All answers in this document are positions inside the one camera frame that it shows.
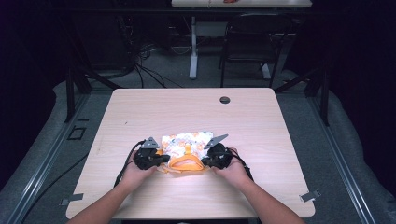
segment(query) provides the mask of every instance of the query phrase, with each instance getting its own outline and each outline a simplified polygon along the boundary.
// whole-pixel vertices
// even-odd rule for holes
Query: gray carpet
[[[220,70],[219,44],[216,41],[205,40],[199,51],[198,78],[189,79],[190,53],[176,54],[173,51],[153,50],[143,65],[164,77],[176,82],[184,88],[219,87]],[[258,67],[228,66],[225,87],[267,87],[268,81],[263,81]],[[283,83],[284,79],[295,77],[292,72],[283,72],[276,77],[274,86]],[[140,88],[140,77],[136,71],[124,77],[111,79],[125,88]],[[145,88],[161,88],[151,76],[143,74]],[[168,88],[179,88],[178,85],[164,80]],[[40,192],[55,178],[67,170],[72,164],[83,157],[91,148],[93,138],[105,112],[111,90],[103,84],[91,80],[93,92],[86,104],[81,108],[75,122],[79,128],[85,128],[81,140],[64,139],[60,145],[50,172],[45,179]],[[291,140],[303,169],[304,177],[310,190],[317,189],[322,196],[315,201],[317,212],[306,218],[307,223],[361,223],[358,212],[349,197],[342,177],[334,165],[328,140],[321,129],[319,120],[315,118],[315,109],[302,94],[304,84],[298,84],[286,93],[277,95],[283,116],[288,126]],[[34,145],[21,163],[14,176],[0,193],[0,222],[7,223],[35,169],[44,160],[59,132],[64,127],[66,112],[64,83],[55,88],[57,105],[51,117]],[[362,150],[359,137],[347,118],[337,98],[331,95],[329,104],[329,121],[347,164],[361,188],[361,193],[367,202],[377,223],[396,223],[396,208],[391,201],[394,198],[378,184],[371,170],[362,160]],[[70,196],[77,184],[84,161],[58,180],[38,201],[30,211],[24,223],[65,223],[66,206],[58,205],[60,200]]]

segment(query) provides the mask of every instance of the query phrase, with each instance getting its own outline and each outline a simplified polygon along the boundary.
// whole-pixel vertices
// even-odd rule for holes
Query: gray tape
[[[317,190],[308,192],[304,195],[300,195],[301,200],[303,200],[303,202],[308,202],[308,201],[314,201],[316,198],[320,197],[320,193]]]
[[[73,194],[72,196],[70,196],[67,199],[62,199],[59,202],[59,205],[60,206],[66,206],[66,205],[69,205],[70,202],[82,200],[83,195],[84,194],[82,194],[82,193],[81,194]]]

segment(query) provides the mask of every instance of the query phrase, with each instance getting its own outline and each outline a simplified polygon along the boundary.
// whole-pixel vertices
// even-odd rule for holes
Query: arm
[[[231,164],[223,170],[216,167],[212,167],[212,169],[245,195],[262,223],[304,223],[285,204],[254,183],[238,159],[233,158]]]
[[[156,167],[140,170],[134,162],[124,172],[121,182],[102,198],[75,215],[67,223],[108,223],[125,198],[137,189],[143,181],[154,173]]]

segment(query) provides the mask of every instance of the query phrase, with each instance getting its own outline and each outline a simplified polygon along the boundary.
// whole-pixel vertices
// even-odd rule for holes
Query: light wood table surface
[[[224,3],[223,0],[172,0],[173,7],[311,7],[310,0],[238,0]]]
[[[223,104],[220,97],[231,102]],[[228,134],[221,143],[236,147],[257,184],[300,217],[315,213],[288,129],[271,89],[134,89],[116,90],[93,141],[69,204],[71,218],[113,188],[131,148],[152,136],[210,131]],[[126,198],[114,218],[206,219],[251,218],[246,198],[212,170],[150,176]]]

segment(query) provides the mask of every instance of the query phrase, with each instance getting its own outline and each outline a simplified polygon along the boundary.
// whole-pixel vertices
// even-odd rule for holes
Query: table
[[[226,96],[230,103],[219,99]],[[152,136],[211,131],[228,134],[255,182],[301,217],[315,213],[288,129],[271,89],[115,90],[108,103],[74,194],[71,218],[113,188],[131,148]],[[203,219],[256,217],[246,198],[211,170],[157,172],[128,196],[114,218]]]
[[[172,0],[172,7],[311,7],[311,0],[239,0],[235,3],[223,3],[223,0]],[[219,28],[221,35],[224,35],[225,25],[215,25]],[[198,50],[196,48],[197,23],[195,17],[191,20],[191,64],[190,79],[197,78]],[[205,28],[201,29],[201,34],[213,36],[211,33],[204,33]]]

